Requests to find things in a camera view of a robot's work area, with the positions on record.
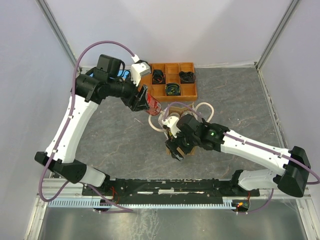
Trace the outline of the blue patterned cloth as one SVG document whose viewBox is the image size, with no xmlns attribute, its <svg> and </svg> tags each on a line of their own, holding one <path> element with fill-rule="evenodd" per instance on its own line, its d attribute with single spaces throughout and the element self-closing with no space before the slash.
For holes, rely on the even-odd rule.
<svg viewBox="0 0 320 240">
<path fill-rule="evenodd" d="M 100 79 L 100 80 L 107 80 L 109 78 L 115 79 L 115 78 L 123 78 L 127 76 L 130 72 L 128 70 L 111 70 L 111 71 L 106 71 L 106 70 L 101 70 L 101 69 L 91 69 L 88 72 L 85 73 L 86 76 L 93 77 L 95 79 Z"/>
</svg>

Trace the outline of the canvas tote bag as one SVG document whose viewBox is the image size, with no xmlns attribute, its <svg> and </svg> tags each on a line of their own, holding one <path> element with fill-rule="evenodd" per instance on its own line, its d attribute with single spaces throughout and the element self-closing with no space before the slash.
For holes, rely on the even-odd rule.
<svg viewBox="0 0 320 240">
<path fill-rule="evenodd" d="M 178 105 L 183 105 L 183 102 L 178 102 L 177 103 Z M 192 104 L 189 104 L 189 105 L 183 105 L 183 107 L 177 107 L 177 106 L 173 106 L 172 107 L 172 110 L 169 110 L 170 113 L 179 113 L 180 115 L 182 114 L 182 112 L 184 111 L 192 111 L 196 114 L 196 112 L 198 111 L 198 109 L 201 107 L 201 106 L 208 106 L 211 110 L 211 114 L 210 116 L 208 117 L 207 121 L 210 122 L 211 119 L 213 118 L 214 116 L 214 108 L 211 104 L 207 103 L 207 102 L 201 102 L 199 103 L 198 105 L 194 106 L 194 103 Z M 152 121 L 151 121 L 151 115 L 148 116 L 148 123 L 150 125 L 151 128 L 153 128 L 155 131 L 157 132 L 162 132 L 165 137 L 168 139 L 168 134 L 166 132 L 166 130 L 163 128 L 163 124 L 162 124 L 162 120 L 164 118 L 164 115 L 165 115 L 165 111 L 167 110 L 167 108 L 165 108 L 164 110 L 161 110 L 159 115 L 158 115 L 158 124 L 160 125 L 160 128 L 156 127 L 153 125 Z"/>
</svg>

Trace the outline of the orange wooden compartment tray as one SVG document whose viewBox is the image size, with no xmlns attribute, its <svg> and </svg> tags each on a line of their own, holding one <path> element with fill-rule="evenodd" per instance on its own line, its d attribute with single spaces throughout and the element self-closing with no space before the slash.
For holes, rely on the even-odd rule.
<svg viewBox="0 0 320 240">
<path fill-rule="evenodd" d="M 162 80 L 154 80 L 153 74 L 144 76 L 140 83 L 146 85 L 148 93 L 156 98 L 159 102 L 194 102 L 198 98 L 197 82 L 184 81 L 179 73 L 192 72 L 196 74 L 192 62 L 171 62 L 171 63 L 151 63 L 151 71 L 160 70 L 164 77 Z M 180 95 L 168 95 L 168 84 L 179 85 Z"/>
</svg>

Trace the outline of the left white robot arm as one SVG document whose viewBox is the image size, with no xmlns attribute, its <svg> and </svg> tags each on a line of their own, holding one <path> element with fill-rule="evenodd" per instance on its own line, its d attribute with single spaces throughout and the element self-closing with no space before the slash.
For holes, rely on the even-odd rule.
<svg viewBox="0 0 320 240">
<path fill-rule="evenodd" d="M 70 97 L 65 116 L 50 145 L 35 154 L 35 161 L 69 182 L 93 186 L 99 195 L 111 189 L 109 176 L 102 171 L 76 160 L 76 151 L 83 132 L 106 97 L 120 98 L 131 111 L 150 110 L 147 87 L 140 87 L 141 78 L 151 73 L 147 62 L 132 64 L 129 74 L 122 79 L 118 73 L 123 61 L 100 55 L 96 67 L 75 79 L 75 95 Z"/>
</svg>

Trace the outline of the rolled dark sock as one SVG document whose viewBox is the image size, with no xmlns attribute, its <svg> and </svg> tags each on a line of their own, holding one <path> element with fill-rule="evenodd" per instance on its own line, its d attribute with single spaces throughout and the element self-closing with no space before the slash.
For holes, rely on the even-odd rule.
<svg viewBox="0 0 320 240">
<path fill-rule="evenodd" d="M 196 81 L 196 75 L 192 71 L 180 71 L 178 75 L 181 84 L 194 84 Z"/>
<path fill-rule="evenodd" d="M 152 84 L 153 85 L 161 85 L 165 84 L 166 77 L 162 70 L 160 69 L 154 69 L 152 72 Z"/>
<path fill-rule="evenodd" d="M 181 87 L 178 83 L 168 83 L 165 85 L 166 96 L 180 96 Z"/>
</svg>

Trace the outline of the rolled dark sock right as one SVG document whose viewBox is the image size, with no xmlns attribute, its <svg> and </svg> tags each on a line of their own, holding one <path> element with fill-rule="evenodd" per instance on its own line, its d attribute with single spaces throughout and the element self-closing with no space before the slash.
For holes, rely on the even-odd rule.
<svg viewBox="0 0 320 240">
<path fill-rule="evenodd" d="M 196 81 L 196 75 L 192 71 L 180 71 L 178 75 L 181 84 L 194 84 Z"/>
</svg>

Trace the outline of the rolled dark sock bottom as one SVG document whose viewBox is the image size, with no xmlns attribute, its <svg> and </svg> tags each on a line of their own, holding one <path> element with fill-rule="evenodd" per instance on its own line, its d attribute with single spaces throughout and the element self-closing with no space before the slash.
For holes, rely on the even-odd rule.
<svg viewBox="0 0 320 240">
<path fill-rule="evenodd" d="M 165 85 L 166 96 L 180 96 L 181 87 L 178 83 L 168 83 Z"/>
</svg>

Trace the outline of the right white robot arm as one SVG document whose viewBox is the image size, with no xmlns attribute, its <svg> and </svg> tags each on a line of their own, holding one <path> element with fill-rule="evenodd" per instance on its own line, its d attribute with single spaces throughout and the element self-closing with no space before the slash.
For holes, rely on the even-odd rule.
<svg viewBox="0 0 320 240">
<path fill-rule="evenodd" d="M 162 120 L 169 136 L 165 142 L 171 156 L 182 161 L 194 147 L 206 151 L 232 154 L 264 167 L 262 170 L 238 170 L 229 183 L 236 196 L 256 189 L 279 189 L 301 198 L 311 172 L 306 151 L 298 146 L 292 149 L 275 147 L 240 135 L 226 126 L 198 121 L 193 115 L 170 116 Z"/>
</svg>

